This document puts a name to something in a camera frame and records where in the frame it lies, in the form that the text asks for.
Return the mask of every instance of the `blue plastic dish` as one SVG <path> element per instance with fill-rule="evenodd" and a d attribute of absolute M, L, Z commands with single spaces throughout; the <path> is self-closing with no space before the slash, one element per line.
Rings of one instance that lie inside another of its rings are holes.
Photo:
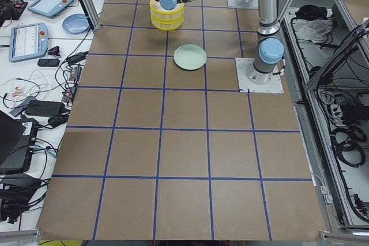
<path fill-rule="evenodd" d="M 81 34 L 86 32 L 90 25 L 84 14 L 72 14 L 63 21 L 63 29 L 70 34 Z"/>

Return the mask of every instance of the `yellow basket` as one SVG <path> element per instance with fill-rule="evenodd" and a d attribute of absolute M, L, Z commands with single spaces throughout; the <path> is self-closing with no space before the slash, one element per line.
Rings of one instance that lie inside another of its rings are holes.
<path fill-rule="evenodd" d="M 167 11 L 161 7 L 158 1 L 150 0 L 151 22 L 157 29 L 170 31 L 180 27 L 183 23 L 184 12 L 185 5 L 183 3 L 177 4 L 173 10 Z"/>

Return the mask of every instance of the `black laptop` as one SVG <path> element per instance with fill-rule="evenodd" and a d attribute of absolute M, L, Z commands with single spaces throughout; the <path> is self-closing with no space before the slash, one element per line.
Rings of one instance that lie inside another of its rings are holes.
<path fill-rule="evenodd" d="M 29 169 L 37 129 L 35 119 L 13 119 L 0 111 L 0 174 Z"/>

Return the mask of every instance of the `white mounting plate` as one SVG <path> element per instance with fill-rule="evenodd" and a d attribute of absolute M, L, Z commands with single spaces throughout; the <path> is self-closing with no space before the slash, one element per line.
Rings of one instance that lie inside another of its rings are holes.
<path fill-rule="evenodd" d="M 237 0 L 227 0 L 228 8 L 235 9 L 258 9 L 258 0 L 250 0 L 248 2 L 239 2 Z"/>
<path fill-rule="evenodd" d="M 247 67 L 254 62 L 254 58 L 236 58 L 238 88 L 240 92 L 262 92 L 262 93 L 284 93 L 279 75 L 273 75 L 272 79 L 265 85 L 258 85 L 248 80 L 246 77 Z"/>

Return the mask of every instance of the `blue joint cap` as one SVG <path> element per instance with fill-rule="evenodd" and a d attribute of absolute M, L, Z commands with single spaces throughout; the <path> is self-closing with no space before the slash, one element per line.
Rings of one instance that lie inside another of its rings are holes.
<path fill-rule="evenodd" d="M 279 62 L 283 56 L 283 52 L 283 44 L 274 38 L 264 40 L 259 47 L 260 58 L 270 65 Z"/>
<path fill-rule="evenodd" d="M 161 7 L 168 11 L 173 10 L 177 3 L 177 0 L 160 0 Z"/>

